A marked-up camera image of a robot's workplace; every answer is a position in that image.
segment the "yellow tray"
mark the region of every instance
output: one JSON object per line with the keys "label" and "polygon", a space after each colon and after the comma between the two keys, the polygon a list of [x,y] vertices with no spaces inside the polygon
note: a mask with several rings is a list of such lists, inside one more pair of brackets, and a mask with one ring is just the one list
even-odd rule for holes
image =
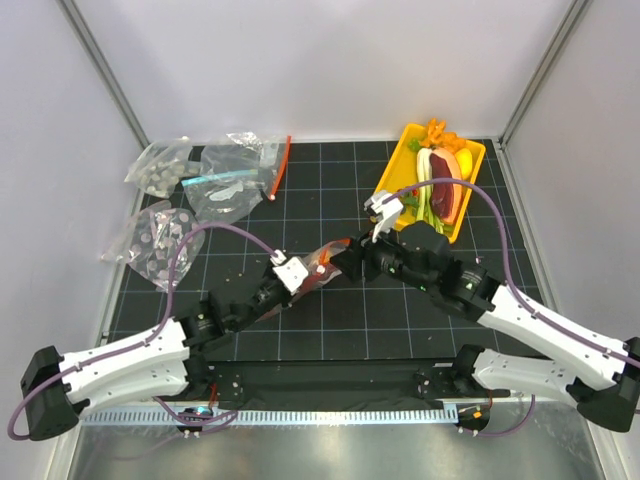
{"label": "yellow tray", "polygon": [[[426,136],[427,129],[422,125],[410,123],[405,127],[402,138],[400,138],[398,146],[393,152],[391,160],[389,160],[389,164],[380,178],[376,192],[386,190],[389,193],[394,193],[401,188],[418,183],[418,172],[416,170],[417,154],[409,150],[409,141],[412,138],[422,140]],[[471,151],[471,156],[473,157],[473,170],[471,171],[469,181],[475,184],[480,165],[482,165],[482,160],[484,160],[484,154],[487,149],[481,143],[472,142],[471,140],[467,140],[467,148]],[[453,224],[453,231],[445,230],[445,235],[450,243],[455,242],[458,238],[458,233],[464,220],[464,214],[469,205],[469,198],[471,197],[471,190],[465,187],[462,188],[462,202],[460,204],[460,211],[456,217],[456,222]],[[396,222],[395,229],[400,231],[407,225],[415,223],[415,221],[416,217],[411,214],[411,209],[407,208],[407,211],[404,212]]]}

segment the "metal surface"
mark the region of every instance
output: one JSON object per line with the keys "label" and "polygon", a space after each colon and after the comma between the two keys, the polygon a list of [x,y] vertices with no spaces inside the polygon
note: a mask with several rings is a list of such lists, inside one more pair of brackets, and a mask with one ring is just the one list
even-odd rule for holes
{"label": "metal surface", "polygon": [[560,23],[556,34],[553,36],[547,51],[542,56],[540,64],[536,68],[531,80],[529,80],[529,84],[527,85],[522,98],[520,98],[516,109],[507,122],[507,126],[501,138],[502,145],[508,144],[511,137],[513,137],[516,128],[518,128],[518,125],[520,124],[520,120],[522,120],[522,117],[524,117],[527,109],[529,108],[529,104],[542,86],[544,79],[553,68],[553,65],[558,59],[558,55],[567,43],[569,36],[578,25],[578,22],[583,17],[590,3],[591,0],[574,0],[569,7],[569,10],[567,10],[567,13]]}
{"label": "metal surface", "polygon": [[127,97],[124,94],[124,91],[120,87],[118,80],[116,79],[107,59],[105,58],[102,50],[98,46],[96,39],[93,36],[93,33],[89,29],[87,22],[84,20],[84,17],[80,13],[78,6],[74,0],[57,0],[60,9],[69,20],[71,24],[71,28],[73,28],[74,32],[78,36],[80,43],[84,47],[87,55],[89,56],[91,62],[96,68],[96,71],[100,75],[100,78],[105,84],[105,87],[109,91],[109,94],[113,98],[118,110],[122,114],[124,120],[129,125],[131,132],[134,137],[138,140],[140,147],[143,149],[149,145],[149,139],[147,138],[142,125],[138,121],[135,112],[131,108]]}
{"label": "metal surface", "polygon": [[[187,406],[172,406],[181,411]],[[213,410],[219,415],[227,410]],[[243,410],[234,420],[234,426],[242,427],[302,427],[319,425],[393,425],[457,423],[458,411],[455,404],[447,404],[443,409],[404,410],[385,412],[272,412]],[[98,426],[176,426],[172,419],[157,405],[132,406],[106,409],[87,417],[83,427]]]}
{"label": "metal surface", "polygon": [[[492,429],[516,423],[527,404],[496,403]],[[175,429],[83,429],[69,478],[115,480],[604,479],[586,423],[575,410],[540,403],[513,437],[473,438],[449,425],[238,428],[176,439],[136,461]]]}

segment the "white gear rack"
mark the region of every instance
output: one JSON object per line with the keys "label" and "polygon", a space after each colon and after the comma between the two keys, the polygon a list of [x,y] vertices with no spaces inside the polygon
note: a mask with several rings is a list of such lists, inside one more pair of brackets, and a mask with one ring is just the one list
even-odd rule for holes
{"label": "white gear rack", "polygon": [[[193,404],[172,406],[180,412]],[[214,409],[219,415],[225,410]],[[231,426],[234,427],[300,427],[300,426],[342,426],[342,425],[397,425],[457,423],[458,409],[455,404],[445,404],[442,409],[405,410],[393,412],[266,412],[241,410]],[[109,408],[83,419],[83,427],[123,427],[123,426],[178,426],[179,423],[158,406],[129,406]]]}

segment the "lemon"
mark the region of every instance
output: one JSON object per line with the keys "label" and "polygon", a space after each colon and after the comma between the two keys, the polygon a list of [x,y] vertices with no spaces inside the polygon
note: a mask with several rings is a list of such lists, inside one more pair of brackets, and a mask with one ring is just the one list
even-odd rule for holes
{"label": "lemon", "polygon": [[461,148],[456,152],[456,160],[460,165],[460,175],[463,180],[469,180],[471,171],[473,170],[473,157],[468,148]]}

